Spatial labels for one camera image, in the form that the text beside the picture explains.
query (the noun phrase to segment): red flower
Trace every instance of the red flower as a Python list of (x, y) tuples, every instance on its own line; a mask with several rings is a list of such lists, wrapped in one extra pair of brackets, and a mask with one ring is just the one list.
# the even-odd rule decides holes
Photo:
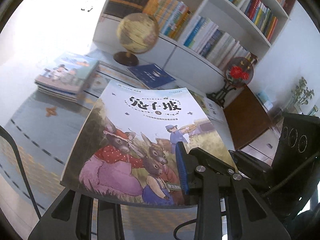
[(248, 80), (249, 79), (249, 73), (247, 73), (247, 72), (242, 72), (242, 75), (241, 75), (241, 78), (243, 79), (243, 80)]
[(233, 66), (230, 70), (230, 76), (238, 79), (241, 78), (242, 76), (242, 68), (238, 67), (238, 66)]

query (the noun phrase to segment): globe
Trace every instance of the globe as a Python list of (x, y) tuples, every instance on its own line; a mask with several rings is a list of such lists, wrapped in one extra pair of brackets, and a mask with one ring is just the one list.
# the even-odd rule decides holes
[(135, 66), (139, 60), (133, 53), (145, 53), (154, 47), (159, 36), (159, 25), (153, 16), (132, 13), (122, 19), (116, 34), (127, 52), (114, 54), (114, 59), (120, 64)]

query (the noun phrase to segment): rabbit illustration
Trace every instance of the rabbit illustration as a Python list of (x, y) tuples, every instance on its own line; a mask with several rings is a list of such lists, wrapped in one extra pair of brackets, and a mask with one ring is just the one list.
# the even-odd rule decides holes
[(131, 140), (133, 132), (122, 132), (105, 118), (105, 130), (108, 145), (96, 151), (84, 164), (79, 181), (88, 190), (105, 194), (114, 194), (120, 197), (123, 194), (138, 196), (142, 194), (142, 187), (138, 179), (131, 172), (132, 168), (143, 168), (143, 159), (130, 155), (134, 150), (140, 157), (147, 153), (134, 145)]
[[(162, 179), (164, 182), (169, 182), (173, 184), (180, 185), (179, 177), (176, 175), (176, 173), (171, 169), (167, 164), (168, 160), (163, 152), (164, 147), (162, 143), (156, 144), (151, 142), (147, 136), (145, 136), (143, 133), (141, 133), (141, 136), (145, 143), (149, 146), (149, 156), (155, 161), (156, 165), (161, 168), (163, 171), (161, 174), (159, 174), (159, 178)], [(183, 205), (184, 204), (184, 198), (182, 195), (182, 191), (171, 191), (170, 195), (173, 198), (173, 201), (176, 205)]]
[(163, 170), (155, 160), (145, 157), (143, 165), (149, 175), (146, 178), (147, 185), (142, 192), (142, 199), (150, 205), (173, 205), (170, 190), (167, 189), (163, 179), (160, 178)]

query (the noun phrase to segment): black stand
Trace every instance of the black stand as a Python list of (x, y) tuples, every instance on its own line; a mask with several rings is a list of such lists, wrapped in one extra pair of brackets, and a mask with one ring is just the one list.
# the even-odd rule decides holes
[(207, 94), (207, 98), (223, 107), (225, 103), (225, 97), (231, 90), (236, 90), (236, 87), (233, 87), (227, 83), (227, 80), (224, 80), (223, 88), (221, 88), (218, 92)]

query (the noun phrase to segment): black cable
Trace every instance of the black cable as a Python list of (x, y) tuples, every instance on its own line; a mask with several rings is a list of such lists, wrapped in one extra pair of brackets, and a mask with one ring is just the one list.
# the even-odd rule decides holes
[(174, 231), (173, 231), (173, 237), (174, 237), (174, 239), (176, 239), (176, 240), (182, 240), (182, 239), (180, 239), (180, 238), (177, 237), (177, 232), (178, 232), (178, 230), (179, 230), (180, 228), (184, 227), (184, 226), (193, 224), (193, 223), (195, 223), (196, 221), (197, 221), (197, 219), (193, 219), (193, 220), (189, 220), (189, 221), (187, 221), (187, 222), (184, 222), (184, 223), (178, 225), (178, 226), (174, 229)]
[(33, 208), (35, 209), (35, 211), (37, 213), (37, 216), (40, 219), (41, 218), (41, 214), (39, 212), (35, 197), (33, 196), (33, 193), (31, 191), (31, 187), (30, 187), (30, 184), (28, 182), (28, 178), (27, 178), (26, 173), (24, 171), (18, 147), (17, 147), (16, 143), (14, 142), (14, 139), (11, 137), (11, 135), (1, 126), (0, 126), (0, 136), (2, 138), (4, 138), (10, 144), (10, 146), (12, 147), (14, 155), (16, 156), (16, 159), (17, 159), (17, 163), (18, 163), (19, 170), (21, 172), (21, 176), (23, 178), (24, 184), (26, 185), (26, 188), (27, 188), (27, 191), (29, 193), (31, 202), (33, 204)]
[(318, 155), (320, 152), (316, 152), (315, 154), (311, 155), (303, 164), (301, 164), (298, 168), (296, 168), (293, 172), (289, 174), (288, 177), (286, 177), (283, 181), (278, 183), (276, 186), (274, 186), (272, 189), (268, 190), (266, 193), (262, 194), (261, 197), (266, 197), (270, 195), (271, 193), (275, 192), (276, 190), (280, 189), (284, 184), (286, 184), (292, 177), (297, 175), (297, 173), (302, 170), (305, 166), (310, 164)]

